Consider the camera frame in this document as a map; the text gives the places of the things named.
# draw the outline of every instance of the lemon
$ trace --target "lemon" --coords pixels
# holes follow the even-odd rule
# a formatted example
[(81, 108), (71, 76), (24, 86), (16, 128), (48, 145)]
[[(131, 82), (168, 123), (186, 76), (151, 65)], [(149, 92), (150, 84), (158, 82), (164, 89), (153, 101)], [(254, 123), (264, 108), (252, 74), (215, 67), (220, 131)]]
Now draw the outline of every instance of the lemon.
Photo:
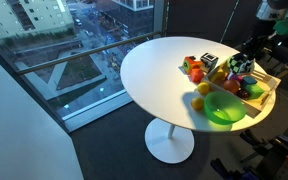
[(210, 85), (207, 82), (201, 82), (196, 89), (200, 94), (206, 95), (210, 91)]
[(194, 110), (198, 111), (204, 107), (204, 99), (200, 97), (191, 100), (191, 106)]

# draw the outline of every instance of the table stem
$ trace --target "table stem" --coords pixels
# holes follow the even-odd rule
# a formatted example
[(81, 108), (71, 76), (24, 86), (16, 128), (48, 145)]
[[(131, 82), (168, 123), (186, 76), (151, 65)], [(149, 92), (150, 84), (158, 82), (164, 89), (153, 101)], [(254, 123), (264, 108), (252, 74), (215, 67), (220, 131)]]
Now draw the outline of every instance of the table stem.
[(170, 124), (171, 126), (170, 126), (170, 129), (168, 130), (168, 133), (167, 133), (167, 138), (168, 139), (171, 139), (172, 138), (172, 134), (173, 134), (173, 132), (174, 132), (174, 128), (175, 128), (175, 126), (173, 125), (173, 124)]

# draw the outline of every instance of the table pedestal base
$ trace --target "table pedestal base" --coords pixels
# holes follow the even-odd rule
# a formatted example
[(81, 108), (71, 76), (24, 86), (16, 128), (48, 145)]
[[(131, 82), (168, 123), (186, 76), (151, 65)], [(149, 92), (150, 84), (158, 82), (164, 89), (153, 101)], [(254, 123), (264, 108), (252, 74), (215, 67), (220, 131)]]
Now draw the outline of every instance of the table pedestal base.
[(145, 142), (148, 150), (158, 160), (175, 164), (186, 160), (194, 148), (191, 130), (155, 118), (146, 128)]

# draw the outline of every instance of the green bowl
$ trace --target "green bowl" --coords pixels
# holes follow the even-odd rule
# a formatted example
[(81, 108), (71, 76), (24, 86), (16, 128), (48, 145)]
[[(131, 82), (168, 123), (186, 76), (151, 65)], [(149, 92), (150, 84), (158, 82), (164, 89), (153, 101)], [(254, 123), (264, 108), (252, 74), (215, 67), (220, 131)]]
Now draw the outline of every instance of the green bowl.
[(204, 99), (204, 111), (209, 120), (221, 125), (233, 124), (246, 114), (241, 99), (224, 91), (209, 92)]

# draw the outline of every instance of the white round table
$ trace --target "white round table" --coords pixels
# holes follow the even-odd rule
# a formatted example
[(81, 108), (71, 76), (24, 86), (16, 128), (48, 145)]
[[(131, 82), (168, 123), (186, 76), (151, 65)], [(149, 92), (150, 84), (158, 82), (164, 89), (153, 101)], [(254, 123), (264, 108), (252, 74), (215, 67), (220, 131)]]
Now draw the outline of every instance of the white round table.
[[(191, 130), (203, 132), (236, 131), (262, 121), (273, 109), (275, 93), (255, 118), (245, 116), (232, 125), (218, 125), (206, 118), (204, 111), (191, 108), (197, 84), (183, 73), (185, 56), (201, 57), (211, 53), (223, 63), (237, 50), (213, 41), (192, 37), (165, 37), (147, 41), (131, 50), (123, 60), (121, 79), (127, 93), (156, 118), (148, 125), (145, 141), (154, 157), (165, 163), (187, 159), (194, 148)], [(255, 69), (264, 70), (255, 65)]]

